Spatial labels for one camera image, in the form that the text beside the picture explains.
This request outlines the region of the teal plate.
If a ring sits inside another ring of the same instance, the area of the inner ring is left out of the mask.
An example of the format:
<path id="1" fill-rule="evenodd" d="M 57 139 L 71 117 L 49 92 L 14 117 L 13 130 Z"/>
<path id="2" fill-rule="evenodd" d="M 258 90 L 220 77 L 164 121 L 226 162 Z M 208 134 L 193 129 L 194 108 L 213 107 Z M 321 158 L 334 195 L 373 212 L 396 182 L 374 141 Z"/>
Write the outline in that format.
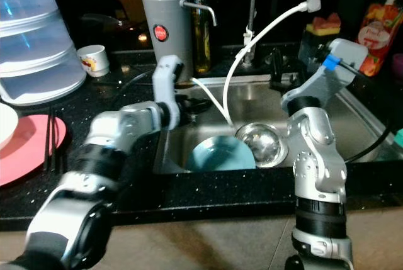
<path id="1" fill-rule="evenodd" d="M 247 144 L 229 135 L 206 138 L 188 155 L 185 167 L 190 172 L 256 169 L 253 152 Z"/>

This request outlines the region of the stainless steel bowl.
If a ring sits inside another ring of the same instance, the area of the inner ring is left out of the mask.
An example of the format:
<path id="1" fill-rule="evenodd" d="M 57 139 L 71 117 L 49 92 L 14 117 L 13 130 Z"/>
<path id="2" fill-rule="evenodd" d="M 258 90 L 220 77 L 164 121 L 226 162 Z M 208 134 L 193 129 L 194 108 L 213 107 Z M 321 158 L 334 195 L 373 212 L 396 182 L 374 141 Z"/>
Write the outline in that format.
<path id="1" fill-rule="evenodd" d="M 234 135 L 253 153 L 256 167 L 279 166 L 288 155 L 288 145 L 274 125 L 254 121 L 241 126 Z"/>

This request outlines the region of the red and yellow sponge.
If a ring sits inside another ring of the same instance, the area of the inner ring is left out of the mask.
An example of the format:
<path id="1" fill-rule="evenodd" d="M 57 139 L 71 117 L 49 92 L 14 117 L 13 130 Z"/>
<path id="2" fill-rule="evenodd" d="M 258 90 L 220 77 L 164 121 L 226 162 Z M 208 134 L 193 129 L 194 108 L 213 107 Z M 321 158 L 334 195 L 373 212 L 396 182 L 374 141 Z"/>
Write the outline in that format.
<path id="1" fill-rule="evenodd" d="M 327 18 L 316 16 L 306 25 L 305 31 L 314 36 L 334 36 L 341 31 L 341 20 L 337 13 L 333 12 Z"/>

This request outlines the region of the oil bottle with green cap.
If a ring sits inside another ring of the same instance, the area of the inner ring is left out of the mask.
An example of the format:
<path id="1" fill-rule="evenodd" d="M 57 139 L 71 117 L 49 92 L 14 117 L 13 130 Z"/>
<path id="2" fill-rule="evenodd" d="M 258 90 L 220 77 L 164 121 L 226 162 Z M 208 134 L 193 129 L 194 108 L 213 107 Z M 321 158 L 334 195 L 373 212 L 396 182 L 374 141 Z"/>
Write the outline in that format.
<path id="1" fill-rule="evenodd" d="M 193 3 L 208 6 L 207 0 L 190 0 Z M 191 17 L 193 20 L 193 51 L 194 65 L 198 74 L 206 74 L 211 67 L 211 51 L 210 51 L 210 19 L 207 10 L 193 8 Z"/>

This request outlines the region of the grey water purifier canister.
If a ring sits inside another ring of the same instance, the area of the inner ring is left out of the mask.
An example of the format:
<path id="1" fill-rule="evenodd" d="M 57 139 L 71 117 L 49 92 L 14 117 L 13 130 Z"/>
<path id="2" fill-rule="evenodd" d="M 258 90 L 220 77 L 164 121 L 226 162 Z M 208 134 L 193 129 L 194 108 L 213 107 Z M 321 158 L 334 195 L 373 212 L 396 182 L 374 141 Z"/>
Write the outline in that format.
<path id="1" fill-rule="evenodd" d="M 143 0 L 143 6 L 156 58 L 170 55 L 181 58 L 184 68 L 176 77 L 176 83 L 192 86 L 194 63 L 190 9 L 208 11 L 216 26 L 214 10 L 189 0 Z"/>

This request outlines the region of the orange soap pouch with pump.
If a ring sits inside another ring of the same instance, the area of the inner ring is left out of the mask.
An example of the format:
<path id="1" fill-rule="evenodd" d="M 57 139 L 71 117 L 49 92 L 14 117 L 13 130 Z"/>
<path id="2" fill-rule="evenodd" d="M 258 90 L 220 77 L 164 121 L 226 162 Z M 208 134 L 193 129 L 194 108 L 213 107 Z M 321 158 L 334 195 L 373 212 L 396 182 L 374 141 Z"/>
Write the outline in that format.
<path id="1" fill-rule="evenodd" d="M 368 49 L 368 55 L 359 68 L 365 76 L 373 77 L 380 72 L 395 34 L 403 23 L 403 6 L 396 2 L 371 3 L 363 17 L 356 42 Z"/>

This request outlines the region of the white bowl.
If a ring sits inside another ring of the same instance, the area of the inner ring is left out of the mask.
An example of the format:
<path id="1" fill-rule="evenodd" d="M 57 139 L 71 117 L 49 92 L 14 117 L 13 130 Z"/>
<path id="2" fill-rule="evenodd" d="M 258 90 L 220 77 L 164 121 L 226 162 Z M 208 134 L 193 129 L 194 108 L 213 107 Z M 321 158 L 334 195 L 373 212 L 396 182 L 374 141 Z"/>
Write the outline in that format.
<path id="1" fill-rule="evenodd" d="M 11 141 L 18 125 L 18 113 L 11 106 L 0 104 L 0 149 Z"/>

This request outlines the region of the white printed mug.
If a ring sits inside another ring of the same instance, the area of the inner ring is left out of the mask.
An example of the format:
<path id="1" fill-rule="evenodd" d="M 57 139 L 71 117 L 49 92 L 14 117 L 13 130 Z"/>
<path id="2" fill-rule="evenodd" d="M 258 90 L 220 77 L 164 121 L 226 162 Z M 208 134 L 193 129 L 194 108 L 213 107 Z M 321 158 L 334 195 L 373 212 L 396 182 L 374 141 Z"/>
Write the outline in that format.
<path id="1" fill-rule="evenodd" d="M 88 45 L 79 48 L 77 53 L 81 58 L 84 71 L 89 76 L 101 77 L 109 74 L 110 61 L 103 45 Z"/>

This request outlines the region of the purple cup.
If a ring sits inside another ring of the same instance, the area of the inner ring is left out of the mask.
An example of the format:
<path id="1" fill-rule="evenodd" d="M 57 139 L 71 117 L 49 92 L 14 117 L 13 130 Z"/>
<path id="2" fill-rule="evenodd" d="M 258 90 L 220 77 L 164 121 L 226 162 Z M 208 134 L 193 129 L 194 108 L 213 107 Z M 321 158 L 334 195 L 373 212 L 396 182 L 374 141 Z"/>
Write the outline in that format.
<path id="1" fill-rule="evenodd" d="M 403 52 L 392 56 L 392 74 L 398 83 L 403 83 Z"/>

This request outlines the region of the pink plate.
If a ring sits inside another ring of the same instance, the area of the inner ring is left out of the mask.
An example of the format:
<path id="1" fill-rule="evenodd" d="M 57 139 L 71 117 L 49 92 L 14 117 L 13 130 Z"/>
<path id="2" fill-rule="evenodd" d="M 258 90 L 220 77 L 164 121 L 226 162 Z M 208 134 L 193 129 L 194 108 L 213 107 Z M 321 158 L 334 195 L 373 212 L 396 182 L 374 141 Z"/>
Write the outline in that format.
<path id="1" fill-rule="evenodd" d="M 0 186 L 18 180 L 44 161 L 48 115 L 29 115 L 18 120 L 9 142 L 0 150 Z"/>

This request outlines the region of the translucent tiered food cover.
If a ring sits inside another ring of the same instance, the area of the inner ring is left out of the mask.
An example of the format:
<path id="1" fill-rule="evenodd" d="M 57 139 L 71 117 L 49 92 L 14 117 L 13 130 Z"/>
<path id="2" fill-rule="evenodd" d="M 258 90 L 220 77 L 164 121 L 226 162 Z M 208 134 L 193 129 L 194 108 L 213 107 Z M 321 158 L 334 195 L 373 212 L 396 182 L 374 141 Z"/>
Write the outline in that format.
<path id="1" fill-rule="evenodd" d="M 0 0 L 0 95 L 32 106 L 66 96 L 86 78 L 57 0 Z"/>

